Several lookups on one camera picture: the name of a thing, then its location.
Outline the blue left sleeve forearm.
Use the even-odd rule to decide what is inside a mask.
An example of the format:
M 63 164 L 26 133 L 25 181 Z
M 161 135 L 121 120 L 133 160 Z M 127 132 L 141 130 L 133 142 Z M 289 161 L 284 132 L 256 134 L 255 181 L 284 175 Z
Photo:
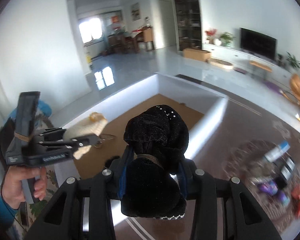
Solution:
M 12 226 L 18 209 L 10 207 L 2 198 L 0 194 L 0 227 L 8 229 Z

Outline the person's left hand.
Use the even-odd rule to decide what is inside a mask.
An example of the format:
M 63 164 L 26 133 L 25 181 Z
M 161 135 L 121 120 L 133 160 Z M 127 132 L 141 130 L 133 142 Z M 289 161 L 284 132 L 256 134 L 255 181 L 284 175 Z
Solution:
M 40 176 L 34 184 L 34 197 L 43 200 L 46 197 L 47 177 L 46 168 L 29 168 L 10 166 L 5 181 L 2 185 L 1 196 L 3 200 L 13 209 L 17 210 L 22 202 L 25 202 L 25 196 L 22 190 L 21 181 Z

